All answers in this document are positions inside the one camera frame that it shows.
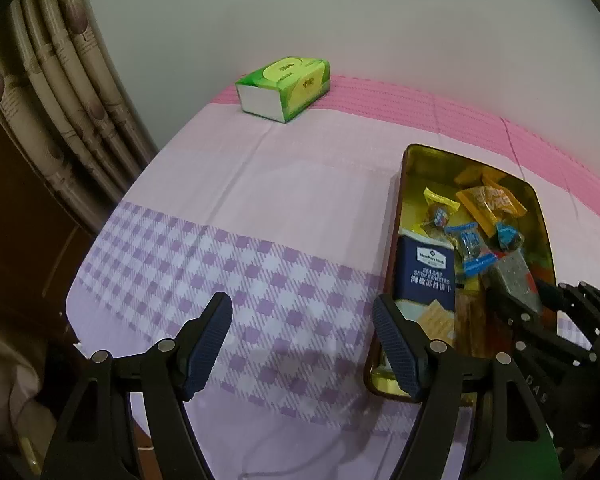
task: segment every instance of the pink stripe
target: pink stripe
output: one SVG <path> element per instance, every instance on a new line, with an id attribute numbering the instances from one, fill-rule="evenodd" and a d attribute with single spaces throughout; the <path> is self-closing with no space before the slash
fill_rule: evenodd
<path id="1" fill-rule="evenodd" d="M 234 86 L 212 102 L 240 104 Z M 411 126 L 499 153 L 570 192 L 600 216 L 600 177 L 536 134 L 498 116 L 404 86 L 336 75 L 331 76 L 331 90 L 312 108 Z"/>

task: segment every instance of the curtain fold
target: curtain fold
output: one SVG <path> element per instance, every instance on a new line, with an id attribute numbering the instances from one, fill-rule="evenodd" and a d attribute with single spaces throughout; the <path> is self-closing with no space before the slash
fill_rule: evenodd
<path id="1" fill-rule="evenodd" d="M 38 1 L 22 0 L 22 10 L 29 32 L 29 39 L 35 49 L 40 68 L 45 73 L 46 80 L 58 99 L 62 110 L 64 110 L 67 119 L 113 181 L 122 191 L 126 191 L 129 188 L 127 177 L 120 165 L 114 160 L 114 157 L 104 147 L 102 137 L 82 107 L 80 99 L 75 94 L 74 87 L 64 73 L 46 31 Z"/>
<path id="2" fill-rule="evenodd" d="M 38 113 L 28 81 L 18 73 L 13 61 L 3 56 L 7 50 L 0 47 L 0 111 L 24 152 L 53 190 L 85 224 L 99 231 L 109 216 L 108 208 L 77 179 L 71 163 Z"/>
<path id="3" fill-rule="evenodd" d="M 140 166 L 131 155 L 131 152 L 129 152 L 116 130 L 115 124 L 111 121 L 109 114 L 107 114 L 100 98 L 93 89 L 93 85 L 75 51 L 74 44 L 69 38 L 69 32 L 62 20 L 58 0 L 38 1 L 42 10 L 42 17 L 45 20 L 46 29 L 51 35 L 51 42 L 62 64 L 62 68 L 64 68 L 64 72 L 74 86 L 78 99 L 80 99 L 82 106 L 109 145 L 111 151 L 135 180 L 140 175 Z"/>
<path id="4" fill-rule="evenodd" d="M 64 142 L 66 142 L 69 149 L 76 155 L 80 163 L 97 181 L 107 196 L 112 199 L 113 202 L 119 202 L 122 200 L 122 192 L 84 145 L 74 127 L 71 126 L 67 120 L 61 106 L 56 100 L 56 96 L 46 81 L 46 77 L 40 68 L 38 60 L 36 59 L 36 54 L 29 41 L 27 27 L 22 15 L 22 8 L 20 7 L 20 0 L 12 1 L 9 7 L 9 21 L 13 36 L 16 40 L 16 47 L 20 54 L 20 60 L 45 112 L 49 118 L 51 118 L 52 123 L 64 139 Z"/>
<path id="5" fill-rule="evenodd" d="M 69 34 L 84 69 L 93 82 L 100 100 L 107 109 L 116 127 L 131 145 L 140 159 L 147 165 L 155 156 L 155 147 L 142 134 L 133 115 L 122 99 L 122 94 L 96 41 L 89 17 L 82 0 L 58 0 L 69 26 Z"/>
<path id="6" fill-rule="evenodd" d="M 0 23 L 0 124 L 94 232 L 157 152 L 111 75 L 84 0 L 11 3 Z"/>

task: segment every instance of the metal tray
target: metal tray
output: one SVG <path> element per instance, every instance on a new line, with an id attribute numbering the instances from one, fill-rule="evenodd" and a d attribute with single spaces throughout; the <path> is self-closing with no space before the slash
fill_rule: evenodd
<path id="1" fill-rule="evenodd" d="M 504 173 L 478 160 L 429 146 L 411 144 L 405 150 L 400 172 L 400 191 L 396 205 L 395 222 L 391 234 L 390 254 L 384 274 L 384 292 L 391 294 L 393 290 L 395 245 L 398 229 L 409 229 L 414 224 L 422 222 L 426 216 L 427 204 L 422 195 L 425 187 L 429 187 L 433 192 L 443 196 L 454 197 L 456 192 L 462 189 L 455 183 L 454 179 L 470 167 L 475 167 L 478 170 L 480 167 L 490 168 L 490 170 Z M 516 219 L 516 227 L 525 237 L 525 259 L 531 273 L 536 278 L 541 278 L 555 285 L 554 261 L 536 192 L 527 182 L 512 174 L 505 173 L 499 183 L 510 189 L 528 211 L 525 216 Z M 450 223 L 462 224 L 473 220 L 471 215 L 464 208 L 461 208 L 458 213 L 452 216 Z M 456 326 L 464 330 L 466 334 L 472 333 L 475 340 L 482 340 L 481 344 L 475 346 L 465 345 L 464 349 L 458 348 L 460 343 L 458 340 L 456 342 L 458 351 L 465 351 L 465 353 L 478 356 L 490 356 L 495 355 L 498 351 L 507 351 L 511 345 L 507 328 L 502 326 L 489 312 L 485 311 L 484 301 L 482 300 L 483 292 L 480 288 L 478 290 L 457 292 L 456 298 L 458 298 L 458 294 L 465 297 L 474 295 L 473 304 L 476 307 L 471 311 L 470 317 L 457 322 Z M 556 319 L 553 312 L 545 309 L 542 319 L 548 328 L 555 329 Z M 374 334 L 364 367 L 366 387 L 373 394 L 379 396 L 410 401 L 409 394 L 400 389 L 393 373 L 381 366 L 382 360 L 382 347 L 376 334 Z"/>

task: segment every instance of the tissue box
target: tissue box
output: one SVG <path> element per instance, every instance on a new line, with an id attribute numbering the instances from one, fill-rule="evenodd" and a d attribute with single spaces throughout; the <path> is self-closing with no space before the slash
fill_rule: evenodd
<path id="1" fill-rule="evenodd" d="M 285 57 L 238 79 L 242 110 L 280 123 L 293 119 L 330 87 L 329 62 Z"/>

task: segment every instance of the pink bed sheet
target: pink bed sheet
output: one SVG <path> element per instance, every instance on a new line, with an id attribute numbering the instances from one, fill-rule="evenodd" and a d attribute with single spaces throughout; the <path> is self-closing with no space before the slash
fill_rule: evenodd
<path id="1" fill-rule="evenodd" d="M 424 92 L 338 76 L 278 124 L 242 113 L 231 88 L 158 154 L 94 244 L 67 301 L 82 350 L 144 351 L 224 288 L 238 298 L 235 330 L 187 405 L 216 478 L 388 478 L 417 406 L 369 396 L 360 364 L 400 160 L 414 142 L 530 182 L 558 280 L 600 288 L 600 179 L 532 133 Z M 586 345 L 570 320 L 560 330 Z M 146 426 L 138 398 L 134 406 Z"/>

